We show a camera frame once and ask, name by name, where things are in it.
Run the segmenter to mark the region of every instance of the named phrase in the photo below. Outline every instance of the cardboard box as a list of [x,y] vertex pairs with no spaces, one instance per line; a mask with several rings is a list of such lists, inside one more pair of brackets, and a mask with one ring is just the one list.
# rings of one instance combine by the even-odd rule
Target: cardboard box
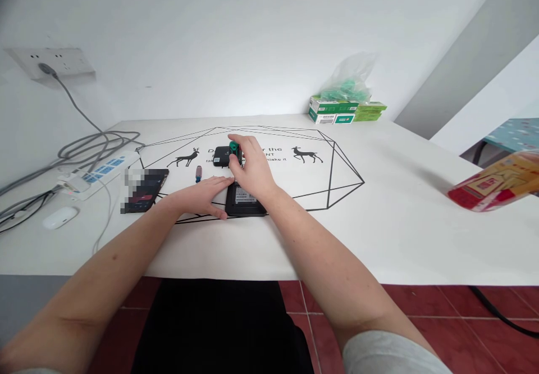
[[316,114],[309,108],[309,116],[315,124],[350,124],[354,120],[354,114]]
[[363,104],[358,106],[357,110],[355,111],[356,114],[359,113],[381,113],[385,109],[387,109],[387,106],[384,105],[381,102],[371,102],[369,104]]
[[355,111],[354,122],[376,121],[385,109],[387,109],[387,106],[380,102],[371,102],[358,106],[358,109]]
[[378,114],[360,114],[360,115],[355,115],[354,117],[354,122],[356,121],[376,121],[380,118],[380,116],[382,115],[382,113],[378,113]]
[[321,100],[320,96],[311,96],[309,101],[309,108],[316,114],[355,113],[358,106],[357,102],[325,101]]

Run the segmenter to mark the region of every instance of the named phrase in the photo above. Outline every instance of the black pants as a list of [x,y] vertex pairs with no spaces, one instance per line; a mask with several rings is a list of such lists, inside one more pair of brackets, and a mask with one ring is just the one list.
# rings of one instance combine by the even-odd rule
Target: black pants
[[314,374],[276,281],[164,279],[131,373]]

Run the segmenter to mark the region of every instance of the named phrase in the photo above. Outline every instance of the power strip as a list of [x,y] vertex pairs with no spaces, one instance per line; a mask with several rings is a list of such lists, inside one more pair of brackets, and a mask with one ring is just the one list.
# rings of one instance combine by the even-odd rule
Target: power strip
[[[90,184],[90,188],[84,191],[63,189],[60,193],[65,193],[73,198],[84,201],[103,189],[103,185],[109,183],[119,174],[123,173],[129,166],[140,159],[138,152],[125,151],[119,156],[109,159],[91,173],[85,173],[83,179]],[[59,181],[58,185],[66,187],[64,181]]]

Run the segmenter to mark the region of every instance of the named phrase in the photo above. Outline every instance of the cable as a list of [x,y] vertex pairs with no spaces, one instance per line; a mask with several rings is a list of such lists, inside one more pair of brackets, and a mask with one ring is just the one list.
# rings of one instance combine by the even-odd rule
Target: cable
[[498,311],[497,308],[494,305],[492,305],[492,303],[485,297],[485,295],[481,292],[479,288],[477,288],[476,286],[468,286],[468,287],[492,315],[499,318],[503,323],[509,325],[514,330],[517,330],[520,333],[525,334],[526,336],[532,337],[534,339],[539,339],[539,332],[534,332],[526,328],[523,328],[522,326],[518,326],[516,323],[513,323],[509,321],[506,317],[504,317],[501,314],[501,312]]
[[[62,166],[77,165],[77,170],[81,170],[83,168],[88,167],[88,172],[92,172],[100,161],[108,158],[114,152],[118,151],[119,149],[123,148],[124,146],[130,143],[135,143],[135,144],[140,145],[139,147],[135,149],[135,151],[137,152],[139,152],[141,149],[143,149],[146,146],[146,144],[136,140],[140,136],[140,133],[138,131],[116,131],[116,130],[103,131],[101,130],[92,120],[90,120],[90,118],[79,108],[79,106],[77,106],[75,100],[73,99],[73,96],[69,92],[68,88],[64,85],[64,83],[60,80],[56,71],[45,63],[40,63],[39,68],[45,74],[51,75],[53,78],[55,78],[58,81],[60,86],[64,89],[67,96],[69,97],[71,104],[82,115],[82,117],[84,117],[85,120],[88,123],[90,123],[92,127],[94,127],[98,132],[95,134],[84,136],[67,145],[64,145],[58,151],[58,154],[57,154],[58,159],[52,161],[48,166],[37,169],[36,171],[30,174],[27,174],[23,177],[20,177],[19,179],[1,187],[0,196],[3,196],[9,191],[29,182],[32,179],[35,179],[36,177],[44,174],[45,172],[51,169],[59,168]],[[99,138],[104,139],[104,141],[91,144],[93,141]],[[79,157],[79,160],[77,161],[74,160],[74,158],[76,157]],[[0,221],[0,226],[6,224],[8,221],[13,219],[13,217],[18,211],[25,210],[26,208],[30,207],[31,205],[33,205],[34,203],[38,202],[40,199],[43,199],[45,197],[46,200],[40,206],[41,208],[44,204],[46,204],[52,198],[52,196],[48,197],[48,194],[50,192],[56,193],[60,189],[62,189],[62,186],[57,185],[51,190],[47,190],[43,193],[33,195],[31,197],[18,201],[17,203],[12,204],[11,206],[5,208],[4,210],[0,212],[0,219],[2,220]],[[32,213],[29,217],[25,218],[23,221],[20,221],[18,224],[12,227],[15,227],[19,225],[20,223],[26,221],[28,218],[34,215],[34,213]]]
[[32,212],[32,214],[30,214],[29,216],[27,216],[27,218],[25,218],[24,220],[19,221],[19,222],[16,223],[15,225],[12,225],[12,226],[10,226],[10,227],[8,227],[8,228],[6,228],[6,229],[0,231],[0,234],[3,234],[4,232],[9,231],[9,230],[15,228],[16,226],[21,225],[21,224],[22,224],[23,222],[25,222],[28,218],[30,218],[31,216],[33,216],[34,214],[36,214],[36,213],[37,213],[37,212],[38,212],[38,211],[39,211],[45,204],[47,204],[47,203],[50,201],[50,199],[52,199],[52,198],[54,197],[54,195],[55,195],[55,192],[53,192],[53,191],[48,191],[48,192],[43,196],[43,199],[42,199],[41,204],[39,205],[39,207],[36,208],[36,209]]
[[[67,165],[81,165],[80,168],[86,168],[87,166],[90,166],[88,168],[88,171],[91,172],[94,170],[95,166],[98,164],[99,161],[102,161],[103,159],[106,159],[109,157],[112,153],[116,152],[117,150],[123,148],[124,146],[128,145],[129,143],[135,143],[139,144],[140,146],[137,147],[135,150],[138,152],[141,149],[143,149],[146,144],[137,141],[136,139],[140,136],[140,133],[138,131],[103,131],[101,130],[84,112],[77,106],[75,100],[71,96],[71,93],[69,92],[68,88],[64,85],[64,83],[60,80],[58,75],[56,74],[56,71],[52,69],[50,66],[44,63],[39,64],[40,69],[48,74],[51,75],[53,78],[55,78],[60,86],[64,89],[67,96],[69,97],[72,105],[75,107],[75,109],[87,120],[88,123],[90,123],[96,130],[98,130],[95,134],[90,134],[87,136],[84,136],[82,138],[79,138],[72,143],[69,143],[68,145],[64,145],[57,154],[58,159],[51,162],[48,166],[42,167],[28,175],[25,175],[17,180],[15,180],[12,183],[9,183],[5,185],[4,187],[0,188],[0,196],[6,194],[8,191],[13,190],[14,188],[44,174],[45,172],[54,169],[56,167],[60,166],[67,166]],[[125,134],[134,134],[132,138],[126,137]],[[100,142],[97,144],[93,144],[88,146],[92,141],[103,138],[104,142]],[[71,161],[73,158],[85,154],[90,150],[94,150],[91,155],[87,156],[84,159],[78,160],[78,161]]]
[[[80,168],[77,168],[75,169],[73,172],[78,172],[78,171],[81,171],[81,172],[84,172],[88,175],[94,175],[94,173],[92,172],[85,172],[83,171],[82,169]],[[115,176],[112,178],[111,181],[114,181],[115,178],[117,178],[118,176]],[[99,235],[99,237],[97,238],[97,240],[95,241],[94,245],[92,246],[92,256],[95,255],[97,253],[97,251],[99,250],[99,241],[101,241],[101,238],[103,237],[103,234],[105,233],[105,231],[107,230],[108,228],[108,224],[111,222],[111,218],[112,218],[112,213],[114,212],[114,208],[113,208],[113,204],[112,204],[112,195],[111,195],[111,192],[108,190],[108,187],[107,187],[107,184],[109,184],[111,181],[109,181],[107,184],[103,183],[101,180],[97,179],[97,181],[101,184],[101,186],[103,186],[105,188],[105,190],[107,191],[107,195],[108,195],[108,212],[107,212],[107,223],[105,224],[105,227],[103,228],[103,230],[101,231],[101,234]],[[118,197],[116,198],[116,200],[114,201],[114,204],[116,204],[116,201],[118,200],[118,198],[120,197],[120,192],[118,192]]]

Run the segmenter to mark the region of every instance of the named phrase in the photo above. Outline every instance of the hand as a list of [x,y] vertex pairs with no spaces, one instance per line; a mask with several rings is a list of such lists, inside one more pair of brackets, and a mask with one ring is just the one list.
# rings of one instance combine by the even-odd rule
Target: hand
[[179,209],[181,213],[211,214],[226,220],[225,210],[215,207],[212,200],[217,193],[223,191],[232,183],[234,183],[233,177],[210,177],[193,186],[169,194],[158,204],[165,202],[166,204],[173,204],[173,207]]
[[271,175],[266,154],[253,136],[229,134],[229,138],[240,144],[246,159],[242,169],[237,156],[231,154],[229,158],[230,170],[245,191],[255,196],[260,202],[264,202],[278,189]]

